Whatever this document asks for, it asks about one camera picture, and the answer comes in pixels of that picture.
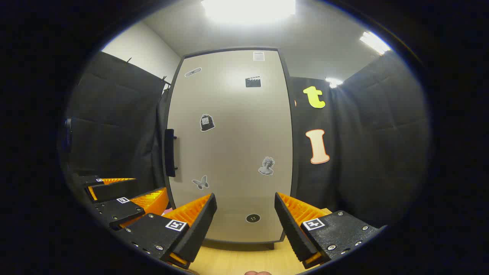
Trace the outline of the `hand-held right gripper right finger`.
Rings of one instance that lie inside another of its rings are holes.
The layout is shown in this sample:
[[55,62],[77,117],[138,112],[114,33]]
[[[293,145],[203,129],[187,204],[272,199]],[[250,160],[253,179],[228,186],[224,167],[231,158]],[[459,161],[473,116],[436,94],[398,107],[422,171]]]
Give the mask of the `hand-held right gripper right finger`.
[[321,210],[276,192],[275,211],[291,248],[304,268],[339,260],[382,233],[346,211]]

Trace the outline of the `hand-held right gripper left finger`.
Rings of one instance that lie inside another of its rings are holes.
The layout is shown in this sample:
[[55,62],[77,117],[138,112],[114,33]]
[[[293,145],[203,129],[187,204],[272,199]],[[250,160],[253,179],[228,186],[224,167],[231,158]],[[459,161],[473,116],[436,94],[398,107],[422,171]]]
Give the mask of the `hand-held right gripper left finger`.
[[145,214],[115,232],[124,244],[166,264],[188,269],[194,262],[217,210],[214,193],[165,215]]

